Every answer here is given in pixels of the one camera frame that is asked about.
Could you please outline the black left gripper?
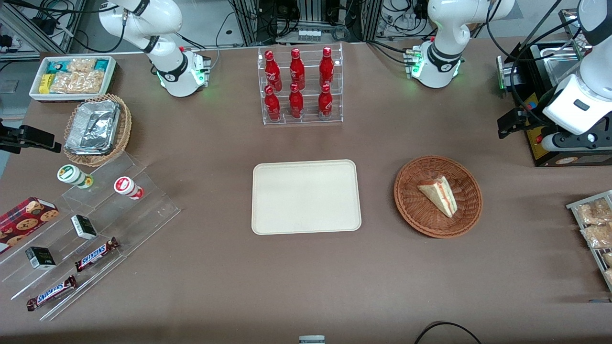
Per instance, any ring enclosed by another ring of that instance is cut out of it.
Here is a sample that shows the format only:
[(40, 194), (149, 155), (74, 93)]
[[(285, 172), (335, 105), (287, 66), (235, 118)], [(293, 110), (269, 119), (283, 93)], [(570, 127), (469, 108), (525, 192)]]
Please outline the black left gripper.
[(546, 118), (540, 112), (525, 112), (519, 108), (513, 108), (497, 119), (498, 137), (504, 139), (516, 131), (525, 131), (525, 137), (529, 137), (530, 130), (546, 127)]

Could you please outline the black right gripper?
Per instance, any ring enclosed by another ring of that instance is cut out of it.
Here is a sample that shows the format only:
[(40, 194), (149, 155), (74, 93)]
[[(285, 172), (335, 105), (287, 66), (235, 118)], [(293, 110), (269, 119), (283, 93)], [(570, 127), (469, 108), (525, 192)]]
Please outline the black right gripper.
[(9, 154), (20, 154), (22, 148), (39, 148), (60, 153), (62, 145), (55, 141), (55, 135), (47, 131), (31, 126), (5, 126), (3, 120), (0, 120), (0, 150)]

